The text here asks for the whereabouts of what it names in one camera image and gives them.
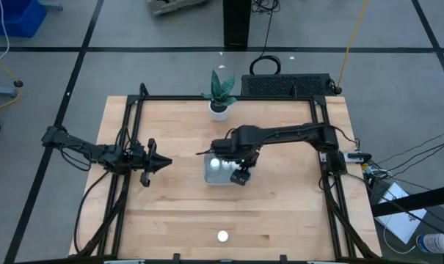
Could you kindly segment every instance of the wooden tabletop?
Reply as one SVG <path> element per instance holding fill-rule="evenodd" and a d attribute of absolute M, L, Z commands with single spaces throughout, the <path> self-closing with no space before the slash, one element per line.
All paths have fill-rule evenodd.
<path fill-rule="evenodd" d="M 108 97 L 99 144 L 114 144 L 125 100 Z M 354 138 L 344 98 L 327 98 L 327 105 L 331 124 Z M 211 120 L 207 101 L 145 101 L 138 140 L 146 144 L 150 137 L 155 138 L 158 153 L 173 162 L 150 175 L 150 188 L 140 184 L 140 172 L 132 174 L 118 257 L 171 259 L 180 253 L 182 259 L 196 260 L 279 260 L 279 255 L 286 254 L 289 260 L 334 260 L 324 194 L 318 187 L 318 156 L 309 144 L 264 146 L 252 179 L 244 187 L 207 186 L 203 157 L 195 155 L 207 150 L 212 139 L 222 138 L 230 128 L 305 122 L 311 122 L 310 108 L 299 101 L 238 102 L 224 122 Z M 342 151 L 354 148 L 339 133 L 338 141 Z M 359 165 L 347 167 L 350 173 L 360 175 Z M 102 168 L 94 166 L 87 188 L 102 174 Z M 103 220 L 110 179 L 108 176 L 99 183 L 84 203 L 79 226 L 81 246 Z M 365 186 L 343 176 L 343 189 L 352 226 L 375 253 L 381 254 Z M 340 224 L 338 228 L 342 252 L 347 255 Z M 226 243 L 217 240 L 221 230 L 229 234 Z M 114 226 L 106 252 L 110 252 L 113 234 Z"/>

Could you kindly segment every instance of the gray floor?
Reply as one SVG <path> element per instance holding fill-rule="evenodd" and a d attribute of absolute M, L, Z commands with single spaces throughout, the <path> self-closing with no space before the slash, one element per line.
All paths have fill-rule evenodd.
<path fill-rule="evenodd" d="M 49 11 L 35 37 L 12 38 L 12 46 L 80 47 L 96 0 L 60 2 L 63 12 Z M 444 47 L 444 0 L 420 3 Z M 345 47 L 361 4 L 283 0 L 282 10 L 272 20 L 268 46 Z M 266 14 L 252 14 L 250 46 L 263 45 L 268 21 Z M 159 18 L 150 16 L 142 0 L 104 0 L 90 46 L 222 46 L 222 29 L 222 5 L 217 0 Z M 0 37 L 0 46 L 4 45 Z M 410 0 L 371 0 L 355 46 L 431 48 L 431 43 Z M 283 73 L 329 73 L 336 80 L 343 59 L 338 53 L 273 54 L 282 61 Z M 0 263 L 43 153 L 40 137 L 54 122 L 77 55 L 11 52 L 4 58 L 25 85 L 21 99 L 0 111 Z M 153 95 L 199 94 L 208 90 L 212 69 L 221 77 L 235 73 L 233 93 L 238 94 L 240 78 L 257 56 L 252 52 L 87 53 L 64 125 L 94 142 L 108 95 L 137 93 L 140 82 Z M 260 62 L 255 71 L 272 73 L 274 65 Z M 0 70 L 0 85 L 11 83 Z M 351 54 L 342 86 L 355 135 L 376 161 L 444 132 L 444 72 L 435 54 Z M 86 176 L 53 154 L 17 261 L 67 256 Z M 427 188 L 444 186 L 444 150 L 400 178 Z M 402 186 L 411 193 L 422 191 Z"/>

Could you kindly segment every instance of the potted plant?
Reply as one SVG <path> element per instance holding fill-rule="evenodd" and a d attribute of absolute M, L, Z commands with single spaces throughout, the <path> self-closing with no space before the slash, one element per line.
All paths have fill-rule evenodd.
<path fill-rule="evenodd" d="M 236 102 L 236 98 L 230 96 L 230 92 L 235 86 L 235 75 L 230 76 L 223 84 L 220 84 L 219 76 L 212 70 L 212 80 L 210 94 L 202 93 L 204 98 L 210 99 L 208 110 L 212 119 L 223 121 L 228 118 L 230 106 Z"/>

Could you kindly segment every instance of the blue bin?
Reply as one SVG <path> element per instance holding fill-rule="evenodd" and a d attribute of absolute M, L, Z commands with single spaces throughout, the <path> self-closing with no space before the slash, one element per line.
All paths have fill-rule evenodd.
<path fill-rule="evenodd" d="M 4 11 L 4 25 L 8 36 L 33 37 L 46 16 L 46 10 L 38 0 L 1 0 Z M 1 26 L 0 35 L 4 35 Z"/>

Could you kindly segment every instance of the yellow cable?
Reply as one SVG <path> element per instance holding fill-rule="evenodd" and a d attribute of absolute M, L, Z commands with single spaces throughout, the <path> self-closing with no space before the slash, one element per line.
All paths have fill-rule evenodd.
<path fill-rule="evenodd" d="M 9 75 L 11 78 L 13 78 L 15 81 L 19 81 L 19 79 L 10 71 L 10 69 L 8 69 L 5 65 L 3 65 L 3 63 L 0 62 L 0 67 L 7 73 L 7 75 Z M 2 105 L 0 105 L 0 109 L 9 106 L 10 104 L 15 103 L 19 97 L 21 95 L 21 90 L 18 89 L 18 94 L 16 95 L 16 97 L 11 100 L 10 102 L 4 103 Z"/>
<path fill-rule="evenodd" d="M 363 2 L 363 6 L 362 6 L 362 10 L 360 11 L 359 18 L 357 19 L 357 22 L 355 22 L 354 31 L 352 32 L 352 35 L 349 38 L 349 43 L 347 43 L 346 55 L 344 57 L 344 60 L 342 61 L 341 74 L 339 75 L 338 87 L 341 87 L 341 81 L 342 81 L 342 77 L 344 75 L 344 69 L 346 68 L 346 64 L 347 64 L 347 57 L 349 56 L 349 49 L 351 48 L 352 44 L 354 44 L 355 36 L 357 35 L 357 30 L 359 29 L 359 25 L 360 25 L 360 22 L 362 21 L 363 14 L 365 13 L 365 9 L 367 8 L 367 4 L 368 4 L 368 0 L 365 0 Z"/>

